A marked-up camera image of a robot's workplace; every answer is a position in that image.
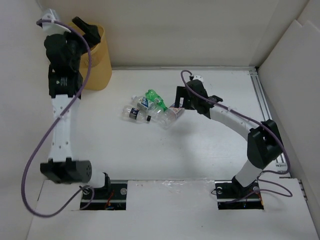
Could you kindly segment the clear bottle blue red label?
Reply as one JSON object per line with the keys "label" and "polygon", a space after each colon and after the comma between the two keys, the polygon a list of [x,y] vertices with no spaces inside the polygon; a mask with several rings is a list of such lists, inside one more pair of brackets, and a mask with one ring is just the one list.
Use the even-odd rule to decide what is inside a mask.
{"label": "clear bottle blue red label", "polygon": [[160,115],[158,124],[163,129],[170,128],[175,121],[185,112],[183,107],[175,107],[173,104]]}

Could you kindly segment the clear bottle dark blue label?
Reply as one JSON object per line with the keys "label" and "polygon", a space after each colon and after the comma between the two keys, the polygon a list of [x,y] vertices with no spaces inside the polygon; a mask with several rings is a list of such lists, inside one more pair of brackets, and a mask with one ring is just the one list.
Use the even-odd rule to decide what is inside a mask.
{"label": "clear bottle dark blue label", "polygon": [[136,122],[138,124],[149,123],[152,119],[145,111],[131,105],[123,107],[121,116],[126,121]]}

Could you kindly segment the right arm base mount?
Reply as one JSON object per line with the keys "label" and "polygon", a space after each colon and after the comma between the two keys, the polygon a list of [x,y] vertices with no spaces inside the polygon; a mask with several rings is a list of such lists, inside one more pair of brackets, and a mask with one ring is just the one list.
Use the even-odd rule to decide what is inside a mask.
{"label": "right arm base mount", "polygon": [[263,210],[259,189],[257,181],[242,187],[231,180],[216,180],[211,194],[216,196],[219,210]]}

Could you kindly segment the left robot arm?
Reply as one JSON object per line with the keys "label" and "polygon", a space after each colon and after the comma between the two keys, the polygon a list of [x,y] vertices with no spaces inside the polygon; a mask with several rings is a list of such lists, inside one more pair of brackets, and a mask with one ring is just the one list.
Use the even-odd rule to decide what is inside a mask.
{"label": "left robot arm", "polygon": [[89,160],[80,160],[74,150],[81,100],[78,91],[83,83],[81,56],[87,53],[87,47],[92,48],[101,40],[96,25],[84,23],[78,28],[84,32],[82,37],[65,31],[49,35],[44,41],[49,60],[49,96],[57,124],[53,127],[48,161],[41,163],[40,172],[56,184],[90,185],[95,194],[104,199],[112,191],[107,174],[93,168]]}

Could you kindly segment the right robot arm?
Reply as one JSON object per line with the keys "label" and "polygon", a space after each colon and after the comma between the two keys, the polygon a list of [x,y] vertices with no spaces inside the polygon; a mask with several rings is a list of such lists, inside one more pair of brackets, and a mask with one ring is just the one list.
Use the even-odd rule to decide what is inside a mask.
{"label": "right robot arm", "polygon": [[[82,86],[87,90],[103,90],[112,74],[110,62],[104,63],[98,59],[99,54],[103,58],[109,56],[104,31],[78,17],[72,19],[69,27],[89,45],[81,57]],[[181,106],[185,110],[196,110],[200,115],[224,124],[247,141],[247,161],[232,178],[231,184],[232,193],[243,197],[253,182],[266,172],[266,166],[285,151],[277,124],[271,119],[258,122],[221,104],[222,99],[216,95],[208,96],[202,80],[193,74],[183,84],[176,88],[176,108]]]}

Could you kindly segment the clear bottle white blue label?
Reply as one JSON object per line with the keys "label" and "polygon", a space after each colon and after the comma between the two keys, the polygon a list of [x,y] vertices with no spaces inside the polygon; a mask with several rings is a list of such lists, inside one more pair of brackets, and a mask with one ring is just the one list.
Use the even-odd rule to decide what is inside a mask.
{"label": "clear bottle white blue label", "polygon": [[147,113],[160,113],[161,109],[155,105],[154,102],[148,100],[145,96],[132,96],[132,103],[139,110],[145,111]]}

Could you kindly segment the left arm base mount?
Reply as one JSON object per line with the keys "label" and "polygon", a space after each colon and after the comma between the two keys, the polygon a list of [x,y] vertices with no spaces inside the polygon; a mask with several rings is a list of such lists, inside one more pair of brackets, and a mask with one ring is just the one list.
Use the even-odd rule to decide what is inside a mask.
{"label": "left arm base mount", "polygon": [[95,188],[94,197],[90,204],[85,207],[91,197],[92,191],[81,196],[79,208],[86,211],[125,211],[127,207],[127,180],[112,180],[108,189]]}

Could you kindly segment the crushed green plastic bottle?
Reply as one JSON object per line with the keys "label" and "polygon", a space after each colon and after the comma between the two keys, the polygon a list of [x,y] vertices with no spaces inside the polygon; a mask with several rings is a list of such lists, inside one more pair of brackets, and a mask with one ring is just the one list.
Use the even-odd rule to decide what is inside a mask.
{"label": "crushed green plastic bottle", "polygon": [[166,106],[166,104],[165,104],[164,100],[162,99],[162,97],[160,95],[158,95],[155,90],[149,89],[145,93],[145,97],[148,100],[150,100],[151,102],[155,103],[160,108],[162,108],[164,112],[168,109],[168,107]]}

